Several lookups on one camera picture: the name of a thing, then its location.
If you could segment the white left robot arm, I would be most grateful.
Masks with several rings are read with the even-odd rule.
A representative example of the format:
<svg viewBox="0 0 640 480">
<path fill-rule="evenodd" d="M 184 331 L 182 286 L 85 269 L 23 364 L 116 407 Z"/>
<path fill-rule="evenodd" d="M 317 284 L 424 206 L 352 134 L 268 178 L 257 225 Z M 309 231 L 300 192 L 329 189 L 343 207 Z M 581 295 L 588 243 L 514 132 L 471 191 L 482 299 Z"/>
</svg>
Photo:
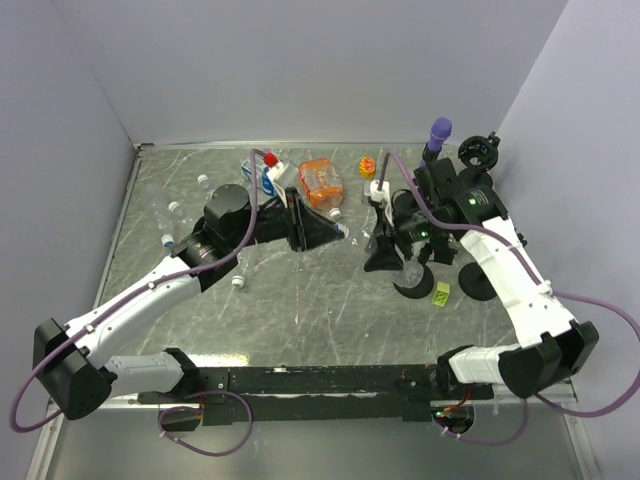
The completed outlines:
<svg viewBox="0 0 640 480">
<path fill-rule="evenodd" d="M 223 279 L 245 246 L 284 239 L 292 251 L 304 252 L 345 237 L 343 227 L 306 207 L 293 187 L 263 205 L 253 205 L 256 197 L 236 184 L 217 188 L 192 233 L 146 276 L 85 315 L 64 325 L 49 319 L 36 329 L 33 367 L 67 419 L 81 419 L 121 395 L 158 392 L 189 400 L 199 373 L 184 352 L 120 356 L 119 348 Z"/>
</svg>

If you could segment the clear bottle small white cap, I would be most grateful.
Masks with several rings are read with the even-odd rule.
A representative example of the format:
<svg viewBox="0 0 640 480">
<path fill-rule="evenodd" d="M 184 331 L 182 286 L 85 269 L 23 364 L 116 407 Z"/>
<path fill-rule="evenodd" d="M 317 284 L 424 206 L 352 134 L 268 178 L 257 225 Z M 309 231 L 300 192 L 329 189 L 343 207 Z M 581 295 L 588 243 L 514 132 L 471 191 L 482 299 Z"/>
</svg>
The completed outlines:
<svg viewBox="0 0 640 480">
<path fill-rule="evenodd" d="M 168 204 L 168 210 L 177 224 L 183 227 L 190 227 L 193 224 L 193 219 L 188 215 L 187 210 L 180 202 L 171 201 Z"/>
</svg>

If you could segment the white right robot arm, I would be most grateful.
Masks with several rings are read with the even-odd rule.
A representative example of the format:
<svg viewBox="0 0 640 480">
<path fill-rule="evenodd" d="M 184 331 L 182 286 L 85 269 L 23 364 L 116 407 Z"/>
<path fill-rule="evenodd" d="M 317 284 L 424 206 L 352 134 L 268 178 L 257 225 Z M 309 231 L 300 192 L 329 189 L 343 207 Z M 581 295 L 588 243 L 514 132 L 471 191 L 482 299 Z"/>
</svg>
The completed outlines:
<svg viewBox="0 0 640 480">
<path fill-rule="evenodd" d="M 417 242 L 447 263 L 450 238 L 473 258 L 513 325 L 514 345 L 464 346 L 439 358 L 441 394 L 458 398 L 471 384 L 506 386 L 526 399 L 579 372 L 599 340 L 596 327 L 579 322 L 554 295 L 527 255 L 506 207 L 483 182 L 455 172 L 450 159 L 405 173 L 412 208 L 401 210 L 386 181 L 373 180 L 369 204 L 377 223 L 367 272 L 400 271 Z"/>
</svg>

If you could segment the blue Pocari bottle cap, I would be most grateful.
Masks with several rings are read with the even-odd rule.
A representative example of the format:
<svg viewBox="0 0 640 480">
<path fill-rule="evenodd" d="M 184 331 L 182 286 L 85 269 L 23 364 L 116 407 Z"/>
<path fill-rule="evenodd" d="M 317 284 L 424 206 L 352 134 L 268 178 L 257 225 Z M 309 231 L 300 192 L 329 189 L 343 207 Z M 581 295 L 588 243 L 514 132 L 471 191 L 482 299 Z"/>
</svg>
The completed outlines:
<svg viewBox="0 0 640 480">
<path fill-rule="evenodd" d="M 338 232 L 341 233 L 342 238 L 346 240 L 349 237 L 350 230 L 344 224 L 336 223 L 335 228 Z"/>
</svg>

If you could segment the clear Pocari bottle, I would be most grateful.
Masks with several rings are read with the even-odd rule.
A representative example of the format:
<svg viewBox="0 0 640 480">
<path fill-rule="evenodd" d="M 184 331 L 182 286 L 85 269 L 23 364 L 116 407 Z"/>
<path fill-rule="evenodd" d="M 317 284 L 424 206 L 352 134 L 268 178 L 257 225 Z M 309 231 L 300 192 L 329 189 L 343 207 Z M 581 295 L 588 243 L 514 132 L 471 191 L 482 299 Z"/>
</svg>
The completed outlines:
<svg viewBox="0 0 640 480">
<path fill-rule="evenodd" d="M 425 279 L 425 269 L 412 258 L 405 259 L 392 240 L 380 233 L 363 236 L 366 273 L 385 273 L 397 290 L 417 288 Z"/>
</svg>

